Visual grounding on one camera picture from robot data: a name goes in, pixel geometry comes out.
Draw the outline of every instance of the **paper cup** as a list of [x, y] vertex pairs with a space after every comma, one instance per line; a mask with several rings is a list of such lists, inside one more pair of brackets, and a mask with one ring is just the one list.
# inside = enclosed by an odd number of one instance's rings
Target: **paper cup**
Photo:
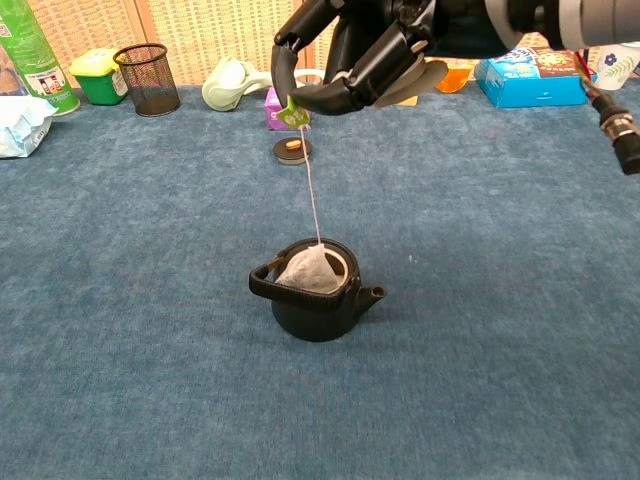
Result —
[[640, 42], [603, 47], [596, 86], [602, 90], [620, 90], [639, 62]]

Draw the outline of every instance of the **teapot spout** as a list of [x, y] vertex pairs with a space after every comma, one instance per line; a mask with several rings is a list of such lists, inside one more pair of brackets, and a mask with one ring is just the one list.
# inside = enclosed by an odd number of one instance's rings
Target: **teapot spout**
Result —
[[356, 318], [364, 315], [367, 310], [386, 297], [386, 295], [387, 293], [382, 287], [361, 288], [358, 292], [358, 297], [356, 298]]

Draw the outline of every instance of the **plastic bag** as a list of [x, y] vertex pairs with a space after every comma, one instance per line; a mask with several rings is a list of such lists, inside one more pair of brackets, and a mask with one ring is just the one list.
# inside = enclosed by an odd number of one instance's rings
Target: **plastic bag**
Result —
[[0, 158], [31, 155], [49, 133], [57, 110], [43, 98], [0, 96]]

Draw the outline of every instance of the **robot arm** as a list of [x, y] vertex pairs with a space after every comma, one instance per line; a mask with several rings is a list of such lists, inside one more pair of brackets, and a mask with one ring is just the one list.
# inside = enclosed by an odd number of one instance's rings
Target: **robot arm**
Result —
[[[296, 88], [298, 52], [337, 17], [323, 85]], [[283, 106], [291, 95], [342, 115], [375, 104], [423, 56], [497, 57], [530, 32], [557, 50], [637, 41], [638, 0], [306, 0], [275, 37], [271, 71]]]

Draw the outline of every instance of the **black teapot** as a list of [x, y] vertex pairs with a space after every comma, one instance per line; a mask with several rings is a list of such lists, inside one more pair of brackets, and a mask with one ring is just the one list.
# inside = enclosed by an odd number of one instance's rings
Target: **black teapot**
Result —
[[[310, 342], [326, 342], [349, 332], [360, 317], [386, 293], [381, 287], [362, 287], [356, 257], [344, 245], [322, 239], [325, 257], [339, 278], [330, 293], [313, 293], [275, 283], [288, 262], [299, 252], [317, 245], [318, 239], [301, 240], [282, 250], [269, 263], [253, 270], [249, 289], [271, 300], [271, 310], [284, 330]], [[272, 273], [272, 280], [267, 277]]]

